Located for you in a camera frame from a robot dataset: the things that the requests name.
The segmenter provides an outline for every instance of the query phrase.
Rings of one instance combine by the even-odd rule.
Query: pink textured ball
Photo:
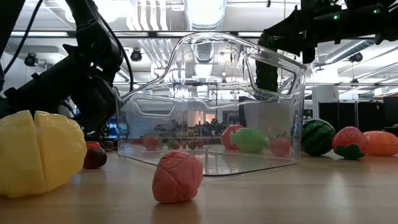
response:
[[[157,165],[152,192],[160,203],[184,202],[196,196],[202,179],[203,167],[195,156],[172,151]]]

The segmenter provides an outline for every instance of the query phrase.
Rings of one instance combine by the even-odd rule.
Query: table surface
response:
[[[47,194],[0,198],[0,223],[397,223],[398,158],[302,157],[300,164],[203,180],[190,202],[152,196],[155,167],[115,154]]]

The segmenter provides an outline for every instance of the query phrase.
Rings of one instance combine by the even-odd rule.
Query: yellow toy fruit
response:
[[[63,115],[21,111],[0,119],[0,136],[0,195],[48,192],[83,167],[83,132]]]

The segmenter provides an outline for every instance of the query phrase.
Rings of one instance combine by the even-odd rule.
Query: green toy fruit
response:
[[[229,135],[231,144],[235,144],[242,152],[258,153],[268,148],[268,138],[259,130],[241,128]]]
[[[310,156],[321,156],[331,150],[336,131],[322,119],[310,119],[303,124],[302,150]]]

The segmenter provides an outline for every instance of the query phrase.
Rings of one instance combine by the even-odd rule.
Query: clear plastic bin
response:
[[[257,87],[256,61],[277,69],[277,92]],[[305,71],[233,35],[188,35],[161,77],[124,96],[115,89],[119,154],[156,166],[170,150],[184,151],[215,177],[295,164]]]

